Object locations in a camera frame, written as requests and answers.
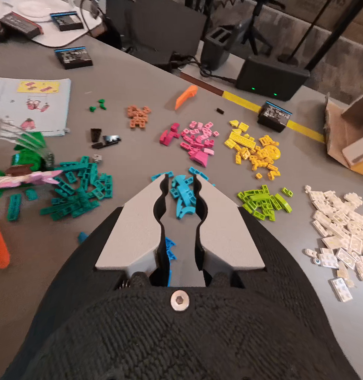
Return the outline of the orange brick separator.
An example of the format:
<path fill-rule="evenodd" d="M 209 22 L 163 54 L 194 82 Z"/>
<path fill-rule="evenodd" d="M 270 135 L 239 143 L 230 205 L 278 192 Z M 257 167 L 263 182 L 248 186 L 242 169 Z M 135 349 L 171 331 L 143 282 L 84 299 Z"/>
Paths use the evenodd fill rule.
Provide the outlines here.
<path fill-rule="evenodd" d="M 174 110 L 177 111 L 188 99 L 193 98 L 198 92 L 198 86 L 189 86 L 177 99 Z"/>

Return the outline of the white sheet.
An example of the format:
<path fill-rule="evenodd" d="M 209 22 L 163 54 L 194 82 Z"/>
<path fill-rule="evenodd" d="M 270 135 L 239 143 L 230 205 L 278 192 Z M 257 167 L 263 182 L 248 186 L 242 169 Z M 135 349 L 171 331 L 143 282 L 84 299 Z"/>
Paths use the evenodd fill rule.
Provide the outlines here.
<path fill-rule="evenodd" d="M 104 31 L 103 20 L 100 16 L 93 18 L 88 9 L 79 8 L 80 1 L 65 0 L 0 0 L 0 19 L 10 12 L 41 26 L 43 34 L 32 40 L 42 46 L 60 48 L 88 34 L 88 31 Z M 75 11 L 83 23 L 83 28 L 71 31 L 60 31 L 50 17 L 51 13 Z"/>

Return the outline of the cluster of magenta lego bricks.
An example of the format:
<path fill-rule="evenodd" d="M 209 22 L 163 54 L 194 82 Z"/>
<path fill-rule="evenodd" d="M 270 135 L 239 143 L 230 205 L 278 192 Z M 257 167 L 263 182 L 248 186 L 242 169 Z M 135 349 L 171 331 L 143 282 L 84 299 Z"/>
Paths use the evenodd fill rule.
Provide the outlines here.
<path fill-rule="evenodd" d="M 180 124 L 173 123 L 170 130 L 165 130 L 160 136 L 159 143 L 165 146 L 169 146 L 173 139 L 179 139 L 181 134 L 179 133 Z"/>

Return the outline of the black monitor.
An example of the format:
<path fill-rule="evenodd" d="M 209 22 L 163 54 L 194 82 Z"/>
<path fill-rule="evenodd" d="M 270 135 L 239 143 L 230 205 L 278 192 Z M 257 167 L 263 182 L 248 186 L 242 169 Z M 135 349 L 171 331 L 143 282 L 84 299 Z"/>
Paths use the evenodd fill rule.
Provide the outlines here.
<path fill-rule="evenodd" d="M 170 0 L 108 0 L 106 16 L 123 43 L 164 53 L 195 55 L 207 16 Z"/>

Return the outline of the pile of light blue lego bricks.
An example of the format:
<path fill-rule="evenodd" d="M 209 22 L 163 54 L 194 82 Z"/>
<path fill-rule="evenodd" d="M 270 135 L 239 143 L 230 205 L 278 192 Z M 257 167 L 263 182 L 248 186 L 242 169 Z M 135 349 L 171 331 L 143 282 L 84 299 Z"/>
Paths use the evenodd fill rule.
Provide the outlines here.
<path fill-rule="evenodd" d="M 171 187 L 169 193 L 171 197 L 176 200 L 176 218 L 182 219 L 185 215 L 193 215 L 196 212 L 196 197 L 193 192 L 194 175 L 200 175 L 203 179 L 209 180 L 205 173 L 190 167 L 188 169 L 190 177 L 185 175 L 174 175 L 173 171 L 163 172 L 151 177 L 151 181 L 155 181 L 163 174 L 167 174 L 171 180 Z"/>

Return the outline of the pile of yellow lego bricks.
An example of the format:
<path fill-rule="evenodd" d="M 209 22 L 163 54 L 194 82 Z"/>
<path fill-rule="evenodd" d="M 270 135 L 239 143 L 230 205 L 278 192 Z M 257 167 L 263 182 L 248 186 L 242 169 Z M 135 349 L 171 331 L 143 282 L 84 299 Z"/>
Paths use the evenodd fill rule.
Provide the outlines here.
<path fill-rule="evenodd" d="M 264 135 L 258 139 L 251 136 L 249 125 L 238 120 L 228 122 L 231 131 L 224 141 L 224 145 L 234 151 L 236 165 L 248 163 L 257 179 L 274 181 L 281 176 L 278 160 L 281 158 L 279 142 L 271 136 Z"/>

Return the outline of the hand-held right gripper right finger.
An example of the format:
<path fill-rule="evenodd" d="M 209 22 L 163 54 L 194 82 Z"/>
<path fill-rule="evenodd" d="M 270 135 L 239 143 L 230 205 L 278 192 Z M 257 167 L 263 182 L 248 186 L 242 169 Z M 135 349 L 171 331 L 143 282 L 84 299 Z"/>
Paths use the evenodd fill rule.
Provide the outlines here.
<path fill-rule="evenodd" d="M 193 175 L 196 229 L 195 262 L 208 286 L 217 273 L 229 281 L 239 271 L 265 269 L 265 263 L 251 237 L 244 217 L 234 201 L 200 174 Z"/>

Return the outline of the black battery with blue stripe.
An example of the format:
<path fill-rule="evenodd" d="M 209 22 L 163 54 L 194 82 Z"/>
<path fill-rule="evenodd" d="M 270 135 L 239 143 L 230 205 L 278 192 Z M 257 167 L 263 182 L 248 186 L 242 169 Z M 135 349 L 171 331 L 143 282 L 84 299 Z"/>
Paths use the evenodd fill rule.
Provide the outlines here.
<path fill-rule="evenodd" d="M 258 112 L 257 123 L 281 133 L 286 128 L 291 116 L 291 112 L 270 101 L 266 101 Z"/>
<path fill-rule="evenodd" d="M 85 46 L 55 49 L 54 53 L 64 69 L 93 66 L 93 61 Z"/>
<path fill-rule="evenodd" d="M 50 13 L 52 22 L 59 31 L 84 29 L 83 22 L 76 11 Z"/>

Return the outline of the pile of white lego bricks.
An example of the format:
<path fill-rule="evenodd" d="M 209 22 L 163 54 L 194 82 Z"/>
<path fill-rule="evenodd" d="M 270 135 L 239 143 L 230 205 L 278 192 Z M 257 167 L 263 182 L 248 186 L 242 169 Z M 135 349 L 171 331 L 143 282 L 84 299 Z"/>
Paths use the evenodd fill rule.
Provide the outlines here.
<path fill-rule="evenodd" d="M 304 191 L 315 208 L 311 225 L 321 247 L 303 253 L 316 266 L 334 272 L 329 283 L 336 299 L 349 302 L 353 299 L 350 289 L 355 288 L 350 273 L 363 282 L 363 214 L 357 212 L 362 197 L 354 192 L 339 197 L 335 191 L 314 191 L 309 185 Z"/>

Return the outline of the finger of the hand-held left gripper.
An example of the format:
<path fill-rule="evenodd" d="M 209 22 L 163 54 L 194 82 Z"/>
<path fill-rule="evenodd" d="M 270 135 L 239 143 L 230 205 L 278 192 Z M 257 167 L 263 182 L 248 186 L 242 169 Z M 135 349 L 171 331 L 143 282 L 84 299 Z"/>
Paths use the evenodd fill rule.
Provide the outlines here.
<path fill-rule="evenodd" d="M 38 135 L 34 135 L 0 118 L 0 140 L 8 141 L 38 154 L 44 160 L 46 168 L 55 166 L 55 156 L 40 132 Z"/>

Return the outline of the brown tape strip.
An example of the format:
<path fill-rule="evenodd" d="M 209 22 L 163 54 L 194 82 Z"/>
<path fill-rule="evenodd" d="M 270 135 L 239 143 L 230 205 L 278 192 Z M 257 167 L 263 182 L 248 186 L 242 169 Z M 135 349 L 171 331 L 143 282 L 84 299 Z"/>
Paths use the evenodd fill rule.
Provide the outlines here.
<path fill-rule="evenodd" d="M 218 95 L 220 97 L 223 96 L 224 91 L 222 89 L 219 89 L 219 88 L 217 88 L 217 87 L 215 87 L 215 86 L 213 86 L 213 85 L 211 85 L 211 84 L 209 84 L 207 82 L 199 80 L 199 79 L 197 79 L 197 78 L 195 78 L 195 77 L 193 77 L 191 75 L 185 74 L 184 72 L 180 72 L 179 77 L 181 79 L 183 79 L 183 80 L 185 80 L 185 81 L 193 84 L 193 85 L 196 85 L 196 86 L 198 86 L 200 88 L 203 88 L 203 89 L 205 89 L 205 90 L 207 90 L 207 91 L 209 91 L 211 93 L 214 93 L 214 94 L 216 94 L 216 95 Z"/>

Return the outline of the blue toothed lego pieces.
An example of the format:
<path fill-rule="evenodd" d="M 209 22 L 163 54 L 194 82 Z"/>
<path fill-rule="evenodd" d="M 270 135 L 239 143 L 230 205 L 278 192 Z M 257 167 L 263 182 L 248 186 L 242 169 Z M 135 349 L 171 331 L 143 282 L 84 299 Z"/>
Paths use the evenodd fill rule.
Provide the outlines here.
<path fill-rule="evenodd" d="M 174 246 L 176 246 L 176 244 L 171 239 L 169 239 L 168 237 L 165 237 L 165 244 L 166 244 L 166 253 L 168 256 L 168 260 L 169 260 L 169 279 L 168 279 L 168 285 L 167 286 L 170 287 L 171 274 L 172 274 L 171 263 L 172 263 L 172 261 L 177 260 L 177 257 L 172 252 L 172 248 Z"/>

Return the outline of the partly built pink green lego model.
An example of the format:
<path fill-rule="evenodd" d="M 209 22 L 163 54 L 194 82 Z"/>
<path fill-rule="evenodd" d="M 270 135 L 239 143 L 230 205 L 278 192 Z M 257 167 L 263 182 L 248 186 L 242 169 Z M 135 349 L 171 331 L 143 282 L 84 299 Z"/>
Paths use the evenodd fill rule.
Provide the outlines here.
<path fill-rule="evenodd" d="M 38 154 L 14 145 L 10 166 L 4 171 L 0 169 L 0 197 L 7 189 L 56 184 L 55 177 L 63 172 L 60 167 L 46 168 Z"/>

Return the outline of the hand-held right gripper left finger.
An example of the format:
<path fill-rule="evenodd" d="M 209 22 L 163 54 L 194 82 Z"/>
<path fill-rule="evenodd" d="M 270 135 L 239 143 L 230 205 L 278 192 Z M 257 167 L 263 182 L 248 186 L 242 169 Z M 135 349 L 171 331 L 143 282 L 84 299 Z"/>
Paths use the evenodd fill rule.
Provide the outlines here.
<path fill-rule="evenodd" d="M 169 175 L 161 174 L 121 207 L 121 212 L 95 263 L 97 270 L 149 275 L 154 286 L 169 283 L 170 263 L 161 218 L 166 211 Z"/>

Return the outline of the colourful open cardboard box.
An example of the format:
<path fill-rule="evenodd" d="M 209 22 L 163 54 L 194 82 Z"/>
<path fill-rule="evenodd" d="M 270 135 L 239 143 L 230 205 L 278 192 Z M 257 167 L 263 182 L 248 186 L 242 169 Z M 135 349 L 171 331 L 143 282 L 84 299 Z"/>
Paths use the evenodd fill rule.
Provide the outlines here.
<path fill-rule="evenodd" d="M 338 106 L 327 95 L 324 132 L 327 154 L 363 176 L 363 162 L 350 167 L 342 154 L 342 149 L 363 137 L 363 95 L 347 108 Z"/>

